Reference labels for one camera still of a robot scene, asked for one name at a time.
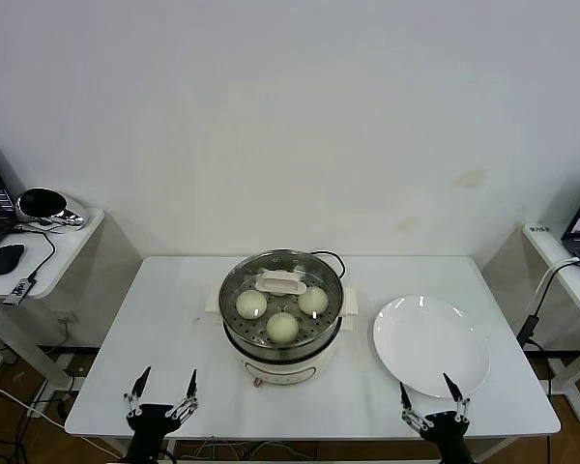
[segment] lid handle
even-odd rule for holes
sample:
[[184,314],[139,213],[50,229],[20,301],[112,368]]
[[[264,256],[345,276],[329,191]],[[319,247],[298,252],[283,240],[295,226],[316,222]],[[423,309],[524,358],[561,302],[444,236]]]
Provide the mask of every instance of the lid handle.
[[255,282],[256,290],[281,295],[302,295],[307,286],[298,273],[287,271],[265,271]]

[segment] computer mouse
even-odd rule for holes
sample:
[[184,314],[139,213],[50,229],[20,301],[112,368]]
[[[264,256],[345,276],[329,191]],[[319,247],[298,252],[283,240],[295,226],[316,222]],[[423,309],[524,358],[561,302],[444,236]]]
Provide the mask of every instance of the computer mouse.
[[0,276],[8,274],[17,267],[23,250],[23,245],[0,246]]

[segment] robotic arm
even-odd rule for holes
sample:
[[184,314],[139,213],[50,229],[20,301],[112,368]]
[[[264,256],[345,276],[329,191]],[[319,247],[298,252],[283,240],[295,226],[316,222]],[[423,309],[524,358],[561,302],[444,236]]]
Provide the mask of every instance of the robotic arm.
[[151,368],[135,381],[131,393],[125,393],[128,404],[127,423],[135,432],[129,445],[127,455],[120,462],[130,464],[152,464],[157,462],[161,443],[165,435],[178,428],[189,419],[197,409],[197,387],[195,370],[187,388],[185,398],[177,405],[169,404],[139,404],[139,398],[144,393]]
[[473,464],[471,453],[464,443],[464,434],[470,422],[467,417],[470,398],[464,398],[460,389],[447,374],[445,381],[457,405],[455,411],[445,411],[422,416],[413,409],[404,384],[402,390],[402,420],[420,434],[423,440],[434,443],[443,458],[443,464]]
[[[197,387],[194,370],[191,374],[185,398],[177,405],[139,404],[151,368],[135,381],[131,393],[125,393],[128,404],[127,423],[135,432],[127,455],[122,463],[154,464],[161,452],[165,435],[178,428],[189,419],[197,409]],[[423,440],[434,443],[443,458],[442,464],[474,464],[473,458],[464,443],[464,434],[470,422],[467,417],[470,398],[464,398],[460,389],[447,374],[443,374],[449,391],[457,405],[455,411],[422,416],[413,409],[413,404],[400,382],[402,399],[402,420],[420,434]]]

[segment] speaker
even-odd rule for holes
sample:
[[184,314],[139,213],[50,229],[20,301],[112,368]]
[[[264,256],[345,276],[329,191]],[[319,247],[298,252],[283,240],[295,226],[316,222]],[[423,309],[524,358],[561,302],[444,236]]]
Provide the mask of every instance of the speaker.
[[81,229],[88,211],[67,195],[49,188],[30,188],[16,203],[17,216],[43,231],[57,233]]

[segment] desk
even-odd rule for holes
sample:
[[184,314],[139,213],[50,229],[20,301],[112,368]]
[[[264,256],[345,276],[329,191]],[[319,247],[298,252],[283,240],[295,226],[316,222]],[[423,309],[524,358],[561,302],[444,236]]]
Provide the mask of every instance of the desk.
[[[40,299],[47,296],[58,284],[93,232],[97,230],[103,220],[103,211],[98,208],[89,208],[88,212],[90,214],[88,222],[81,229],[65,234],[47,234],[56,246],[56,253],[39,270],[37,283],[30,290],[27,298]],[[52,361],[37,347],[37,343],[28,335],[25,328],[21,328],[16,322],[18,308],[2,305],[1,299],[11,293],[22,278],[34,271],[51,252],[51,246],[42,235],[16,234],[7,236],[0,247],[13,244],[24,244],[26,249],[14,271],[0,275],[0,339],[49,381],[48,388],[44,388],[43,398],[37,398],[48,399],[46,397],[51,396],[55,390],[67,390],[71,385],[72,378],[63,369],[69,365],[73,355],[62,355],[58,362]],[[81,382],[81,379],[78,380],[73,387],[77,389]],[[38,407],[40,410],[44,409],[47,403],[41,404],[43,406]]]
[[[548,267],[572,256],[561,243],[565,228],[566,224],[532,223],[524,226],[524,235]],[[564,268],[557,274],[557,279],[576,306],[580,308],[580,267]],[[580,421],[580,391],[576,387],[576,382],[580,380],[580,357],[567,368],[561,360],[551,359],[548,360],[548,363],[555,374],[552,379],[552,394],[564,395],[576,418]],[[547,381],[543,381],[542,385],[547,391]]]
[[[464,256],[345,257],[346,285],[359,315],[340,333],[326,370],[290,387],[253,386],[238,354],[204,308],[243,258],[150,257],[144,260],[67,419],[73,435],[129,438],[123,393],[152,367],[141,402],[175,404],[194,368],[200,407],[170,439],[409,440],[398,382],[373,349],[374,318],[391,300],[432,295],[468,313],[487,335],[491,371],[472,395],[467,436],[552,434],[559,420],[475,263]],[[452,400],[412,392],[416,409],[444,411]]]

